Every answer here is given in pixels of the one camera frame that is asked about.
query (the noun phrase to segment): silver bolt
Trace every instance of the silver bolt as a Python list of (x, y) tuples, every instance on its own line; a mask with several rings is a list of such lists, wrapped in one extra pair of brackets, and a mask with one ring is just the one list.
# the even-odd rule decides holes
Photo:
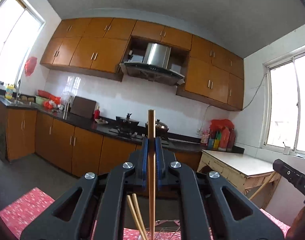
[(209, 172), (209, 177), (212, 178), (212, 179), (217, 179), (219, 178), (219, 173), (217, 171), (211, 171)]
[(93, 172), (87, 172), (85, 174), (85, 179), (93, 179), (94, 178), (94, 173)]
[(173, 168), (180, 168), (181, 167), (181, 163), (177, 162), (177, 161), (171, 162), (170, 166), (173, 167)]
[(134, 165), (131, 162), (126, 162), (122, 165), (125, 169), (131, 169)]

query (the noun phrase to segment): table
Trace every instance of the table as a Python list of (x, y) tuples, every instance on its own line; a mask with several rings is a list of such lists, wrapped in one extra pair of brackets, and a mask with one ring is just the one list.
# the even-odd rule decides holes
[[(273, 172), (272, 163), (246, 154), (202, 150), (197, 172), (200, 172), (205, 166), (219, 172), (245, 195), (254, 187), (262, 185)], [(276, 173), (270, 180), (269, 183), (273, 185), (264, 196), (261, 208), (264, 209), (268, 205), (280, 178), (281, 176)]]

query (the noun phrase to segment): ceiling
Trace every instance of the ceiling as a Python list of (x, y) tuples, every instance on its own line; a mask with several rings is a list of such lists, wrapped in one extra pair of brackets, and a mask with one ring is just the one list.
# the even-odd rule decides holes
[(89, 9), (118, 8), (158, 13), (211, 32), (245, 58), (305, 24), (300, 0), (48, 0), (62, 18)]

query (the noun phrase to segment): wire basket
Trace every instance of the wire basket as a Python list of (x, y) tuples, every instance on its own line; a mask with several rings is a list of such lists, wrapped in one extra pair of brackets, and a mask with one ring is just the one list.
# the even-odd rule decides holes
[[(159, 227), (159, 225), (166, 222), (174, 222), (177, 226), (174, 227)], [(155, 223), (155, 240), (181, 240), (180, 222), (179, 220), (157, 220)], [(150, 229), (146, 228), (147, 238), (151, 240)]]

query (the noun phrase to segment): floor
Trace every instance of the floor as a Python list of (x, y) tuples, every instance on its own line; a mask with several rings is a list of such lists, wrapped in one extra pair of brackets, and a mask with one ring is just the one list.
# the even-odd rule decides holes
[[(78, 180), (74, 176), (56, 168), (35, 154), (28, 155), (11, 164), (0, 160), (0, 210), (17, 198), (38, 187), (43, 192), (57, 199)], [(149, 202), (138, 197), (145, 226), (149, 226)], [(176, 200), (156, 200), (156, 220), (179, 219)], [(135, 228), (128, 205), (125, 212), (124, 226)]]

